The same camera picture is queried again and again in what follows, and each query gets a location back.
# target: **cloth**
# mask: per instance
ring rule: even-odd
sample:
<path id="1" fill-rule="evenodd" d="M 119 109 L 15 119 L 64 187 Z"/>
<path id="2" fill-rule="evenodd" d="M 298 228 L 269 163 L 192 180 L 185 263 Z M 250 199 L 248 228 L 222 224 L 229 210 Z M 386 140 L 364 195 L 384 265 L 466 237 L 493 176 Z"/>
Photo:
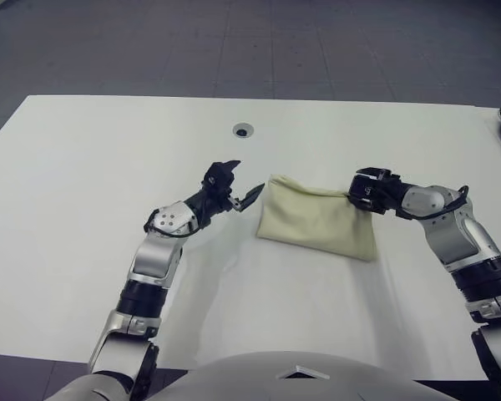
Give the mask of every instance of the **cloth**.
<path id="1" fill-rule="evenodd" d="M 345 192 L 305 188 L 285 175 L 269 180 L 256 234 L 363 261 L 377 258 L 370 212 L 358 210 Z"/>

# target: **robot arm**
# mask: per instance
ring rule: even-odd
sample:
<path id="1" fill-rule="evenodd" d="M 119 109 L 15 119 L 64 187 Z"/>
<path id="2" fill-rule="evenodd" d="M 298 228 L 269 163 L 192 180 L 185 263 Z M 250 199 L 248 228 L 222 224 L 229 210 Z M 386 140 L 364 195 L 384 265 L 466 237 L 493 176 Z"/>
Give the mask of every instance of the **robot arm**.
<path id="1" fill-rule="evenodd" d="M 401 182 L 390 170 L 357 171 L 350 202 L 365 211 L 417 220 L 428 245 L 466 298 L 472 319 L 484 325 L 472 333 L 488 378 L 501 385 L 501 252 L 475 220 L 468 187 L 450 190 Z"/>
<path id="2" fill-rule="evenodd" d="M 149 392 L 159 349 L 151 341 L 158 334 L 167 292 L 188 238 L 211 223 L 211 217 L 252 205 L 264 185 L 245 199 L 231 196 L 232 170 L 237 160 L 216 162 L 202 188 L 190 198 L 154 210 L 144 225 L 139 245 L 117 307 L 109 313 L 89 359 L 89 375 L 74 380 L 52 401 L 139 401 Z"/>

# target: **white table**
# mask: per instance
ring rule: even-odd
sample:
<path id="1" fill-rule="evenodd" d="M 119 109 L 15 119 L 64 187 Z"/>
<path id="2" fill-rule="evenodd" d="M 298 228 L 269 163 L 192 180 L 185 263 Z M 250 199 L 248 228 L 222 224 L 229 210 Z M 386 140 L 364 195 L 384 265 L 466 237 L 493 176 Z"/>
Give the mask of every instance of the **white table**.
<path id="1" fill-rule="evenodd" d="M 470 186 L 501 249 L 495 112 L 468 106 L 31 96 L 0 132 L 0 353 L 86 361 L 156 206 L 195 193 L 212 161 L 243 160 L 235 193 L 271 173 L 348 188 L 366 166 Z M 232 127 L 256 132 L 237 139 Z M 363 263 L 255 238 L 260 202 L 185 246 L 159 365 L 306 350 L 417 379 L 481 379 L 477 328 L 422 227 L 374 217 Z"/>

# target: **gray floor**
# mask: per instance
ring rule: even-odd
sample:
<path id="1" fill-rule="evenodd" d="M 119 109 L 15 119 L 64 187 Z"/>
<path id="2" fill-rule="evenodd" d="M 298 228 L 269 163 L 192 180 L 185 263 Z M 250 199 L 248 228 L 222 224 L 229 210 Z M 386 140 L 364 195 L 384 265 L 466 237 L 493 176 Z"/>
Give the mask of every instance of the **gray floor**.
<path id="1" fill-rule="evenodd" d="M 8 0 L 0 127 L 28 94 L 501 106 L 501 0 Z"/>
<path id="2" fill-rule="evenodd" d="M 0 401 L 42 401 L 86 372 L 87 366 L 83 363 L 0 355 Z M 185 370 L 158 369 L 149 393 L 158 393 L 186 373 Z"/>

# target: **silver robot arm segment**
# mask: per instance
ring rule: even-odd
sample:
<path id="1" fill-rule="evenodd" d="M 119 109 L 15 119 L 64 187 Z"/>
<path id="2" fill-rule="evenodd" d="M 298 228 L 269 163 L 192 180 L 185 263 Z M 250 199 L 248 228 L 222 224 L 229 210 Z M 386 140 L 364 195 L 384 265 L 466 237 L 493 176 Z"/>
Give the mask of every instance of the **silver robot arm segment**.
<path id="1" fill-rule="evenodd" d="M 148 395 L 159 353 L 151 341 L 161 324 L 159 315 L 188 238 L 206 228 L 211 217 L 244 211 L 263 190 L 258 185 L 245 199 L 231 196 L 232 170 L 238 160 L 216 162 L 202 188 L 184 201 L 154 210 L 144 225 L 139 245 L 120 293 L 89 359 L 89 375 L 60 390 L 52 401 L 140 401 Z"/>
<path id="2" fill-rule="evenodd" d="M 460 190 L 401 182 L 390 170 L 357 172 L 349 200 L 365 211 L 418 220 L 428 245 L 466 298 L 466 309 L 484 325 L 472 340 L 487 377 L 501 386 L 501 252 L 473 216 L 468 187 Z"/>

